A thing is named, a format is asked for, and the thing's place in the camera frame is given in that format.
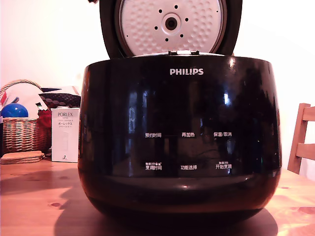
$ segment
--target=blue ball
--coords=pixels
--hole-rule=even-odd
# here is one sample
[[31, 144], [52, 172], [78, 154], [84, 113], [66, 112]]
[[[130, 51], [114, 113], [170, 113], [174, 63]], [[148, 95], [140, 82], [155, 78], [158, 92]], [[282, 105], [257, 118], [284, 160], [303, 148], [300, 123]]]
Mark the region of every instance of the blue ball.
[[25, 106], [17, 103], [10, 103], [6, 105], [2, 111], [1, 116], [3, 118], [7, 117], [29, 117], [29, 113]]

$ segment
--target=black rice cooker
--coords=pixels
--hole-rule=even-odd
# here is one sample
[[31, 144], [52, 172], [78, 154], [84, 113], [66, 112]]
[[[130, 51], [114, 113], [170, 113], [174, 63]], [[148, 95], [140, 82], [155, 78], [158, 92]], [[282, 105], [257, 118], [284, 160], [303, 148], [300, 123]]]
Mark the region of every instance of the black rice cooker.
[[[150, 223], [200, 215], [237, 221], [262, 210], [281, 174], [280, 119], [271, 64], [231, 56], [242, 1], [99, 6], [111, 59], [86, 68], [78, 160], [91, 203]], [[150, 17], [136, 21], [140, 9]], [[197, 17], [214, 27], [211, 37], [194, 38], [203, 29]], [[170, 21], [176, 33], [167, 31]]]

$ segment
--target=wicker basket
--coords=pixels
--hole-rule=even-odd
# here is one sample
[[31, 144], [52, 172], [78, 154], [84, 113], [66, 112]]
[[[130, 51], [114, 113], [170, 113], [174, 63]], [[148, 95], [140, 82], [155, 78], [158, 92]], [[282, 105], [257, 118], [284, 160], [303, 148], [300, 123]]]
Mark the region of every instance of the wicker basket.
[[[17, 80], [5, 85], [0, 90], [0, 98], [9, 87], [27, 83], [39, 89], [32, 81]], [[3, 154], [21, 151], [37, 151], [45, 153], [51, 147], [51, 127], [43, 127], [36, 118], [4, 118], [3, 119]]]

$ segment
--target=coaster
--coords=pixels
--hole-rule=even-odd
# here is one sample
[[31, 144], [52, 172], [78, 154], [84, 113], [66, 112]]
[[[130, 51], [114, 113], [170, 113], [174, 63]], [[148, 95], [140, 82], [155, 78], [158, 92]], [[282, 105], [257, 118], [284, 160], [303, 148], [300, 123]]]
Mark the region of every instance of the coaster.
[[1, 158], [1, 164], [34, 163], [40, 161], [43, 156], [41, 151], [7, 153]]

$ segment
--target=lid hinge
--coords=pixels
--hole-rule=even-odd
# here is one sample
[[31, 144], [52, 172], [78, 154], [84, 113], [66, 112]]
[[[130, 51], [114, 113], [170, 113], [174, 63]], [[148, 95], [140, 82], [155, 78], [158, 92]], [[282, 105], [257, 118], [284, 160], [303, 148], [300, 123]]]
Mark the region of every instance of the lid hinge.
[[168, 51], [170, 56], [176, 55], [199, 55], [199, 51], [190, 51], [190, 50], [178, 50], [178, 51]]

